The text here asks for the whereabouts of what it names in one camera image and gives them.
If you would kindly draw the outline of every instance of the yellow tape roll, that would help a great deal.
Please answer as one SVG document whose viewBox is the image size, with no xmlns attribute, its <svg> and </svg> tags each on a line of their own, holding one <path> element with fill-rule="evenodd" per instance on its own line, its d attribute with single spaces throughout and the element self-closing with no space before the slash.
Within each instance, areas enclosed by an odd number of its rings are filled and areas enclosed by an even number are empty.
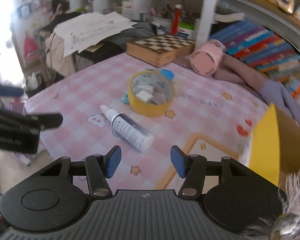
<svg viewBox="0 0 300 240">
<path fill-rule="evenodd" d="M 167 99 L 167 103 L 163 105 L 154 105 L 141 101 L 133 92 L 133 89 L 137 84 L 153 85 L 155 89 L 161 90 Z M 147 117 L 158 117 L 163 115 L 168 107 L 172 104 L 174 98 L 174 88 L 172 83 L 158 72 L 138 72 L 129 80 L 128 97 L 129 104 L 136 113 Z"/>
</svg>

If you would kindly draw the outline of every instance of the chessboard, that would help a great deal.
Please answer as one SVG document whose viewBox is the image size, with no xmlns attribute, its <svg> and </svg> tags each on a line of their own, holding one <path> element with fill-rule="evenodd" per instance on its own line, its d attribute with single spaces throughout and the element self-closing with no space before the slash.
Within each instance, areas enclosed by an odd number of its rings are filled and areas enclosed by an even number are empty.
<svg viewBox="0 0 300 240">
<path fill-rule="evenodd" d="M 170 63 L 178 56 L 192 53 L 195 42 L 170 34 L 131 41 L 127 43 L 127 54 L 156 67 Z"/>
</svg>

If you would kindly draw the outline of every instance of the green lid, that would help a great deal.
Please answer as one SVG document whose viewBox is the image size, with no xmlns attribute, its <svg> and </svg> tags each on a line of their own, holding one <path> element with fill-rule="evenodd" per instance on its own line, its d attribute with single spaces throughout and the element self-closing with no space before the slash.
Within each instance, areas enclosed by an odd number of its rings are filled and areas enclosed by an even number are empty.
<svg viewBox="0 0 300 240">
<path fill-rule="evenodd" d="M 191 31 L 194 31 L 194 24 L 190 24 L 190 23 L 179 23 L 179 27 L 184 28 L 184 29 L 188 29 Z"/>
</svg>

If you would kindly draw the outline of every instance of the white bottle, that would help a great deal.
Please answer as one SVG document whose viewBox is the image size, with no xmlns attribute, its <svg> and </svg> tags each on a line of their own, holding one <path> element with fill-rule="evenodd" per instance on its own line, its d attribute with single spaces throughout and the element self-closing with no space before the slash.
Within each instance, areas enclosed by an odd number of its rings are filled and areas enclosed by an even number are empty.
<svg viewBox="0 0 300 240">
<path fill-rule="evenodd" d="M 150 148 L 154 141 L 154 135 L 149 134 L 146 129 L 124 113 L 119 113 L 105 105 L 100 106 L 100 110 L 111 122 L 113 129 L 125 138 L 132 146 L 140 152 Z"/>
</svg>

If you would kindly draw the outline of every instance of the purple sleeve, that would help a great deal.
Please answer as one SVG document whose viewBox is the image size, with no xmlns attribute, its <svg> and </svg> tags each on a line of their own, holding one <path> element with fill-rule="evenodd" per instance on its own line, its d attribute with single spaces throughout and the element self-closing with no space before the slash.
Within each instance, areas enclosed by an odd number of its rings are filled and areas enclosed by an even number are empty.
<svg viewBox="0 0 300 240">
<path fill-rule="evenodd" d="M 267 80 L 261 89 L 261 95 L 267 104 L 276 104 L 300 125 L 300 106 L 281 83 Z"/>
</svg>

